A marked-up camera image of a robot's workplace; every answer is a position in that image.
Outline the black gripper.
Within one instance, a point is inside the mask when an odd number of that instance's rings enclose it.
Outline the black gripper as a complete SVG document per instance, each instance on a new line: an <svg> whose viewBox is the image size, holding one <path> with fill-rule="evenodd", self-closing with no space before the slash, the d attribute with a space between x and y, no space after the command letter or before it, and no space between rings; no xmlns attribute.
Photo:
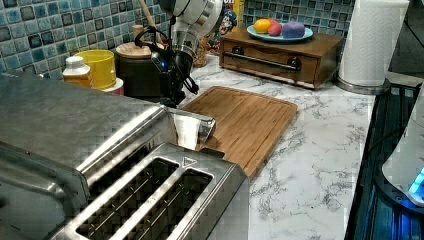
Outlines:
<svg viewBox="0 0 424 240"><path fill-rule="evenodd" d="M193 58L182 51L153 52L151 60L159 70L159 102L176 108L186 97L183 88L197 94L198 85L190 76Z"/></svg>

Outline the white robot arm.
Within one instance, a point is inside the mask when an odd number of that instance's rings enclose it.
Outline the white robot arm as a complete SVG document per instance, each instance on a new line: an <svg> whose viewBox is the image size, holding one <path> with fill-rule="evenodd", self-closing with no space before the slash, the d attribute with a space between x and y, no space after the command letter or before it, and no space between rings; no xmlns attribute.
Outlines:
<svg viewBox="0 0 424 240"><path fill-rule="evenodd" d="M183 87L194 94L199 87L191 78L193 61L201 37L218 27L223 17L222 0L159 0L171 15L168 47L151 47L151 60L159 70L159 102L176 107L184 98Z"/></svg>

